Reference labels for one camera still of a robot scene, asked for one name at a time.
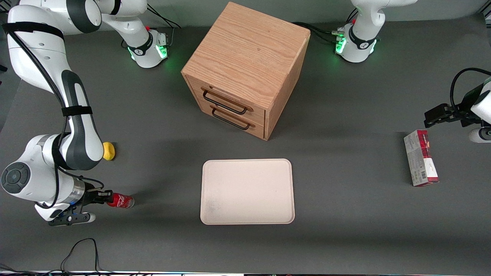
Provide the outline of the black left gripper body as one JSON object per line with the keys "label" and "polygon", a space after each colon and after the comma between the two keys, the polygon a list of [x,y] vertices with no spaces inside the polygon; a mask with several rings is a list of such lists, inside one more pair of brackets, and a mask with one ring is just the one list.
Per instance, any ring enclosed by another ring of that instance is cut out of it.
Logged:
{"label": "black left gripper body", "polygon": [[476,103],[483,89],[483,84],[468,91],[459,104],[459,112],[463,119],[460,120],[462,127],[468,127],[473,124],[481,124],[481,118],[471,111],[472,106]]}

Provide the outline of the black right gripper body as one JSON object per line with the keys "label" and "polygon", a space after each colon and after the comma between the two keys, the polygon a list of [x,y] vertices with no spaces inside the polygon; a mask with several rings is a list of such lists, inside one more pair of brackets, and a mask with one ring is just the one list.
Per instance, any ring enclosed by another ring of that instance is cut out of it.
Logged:
{"label": "black right gripper body", "polygon": [[97,199],[100,188],[95,187],[91,183],[85,183],[84,185],[85,185],[84,195],[81,198],[82,206],[84,207],[90,204],[100,204],[99,200]]}

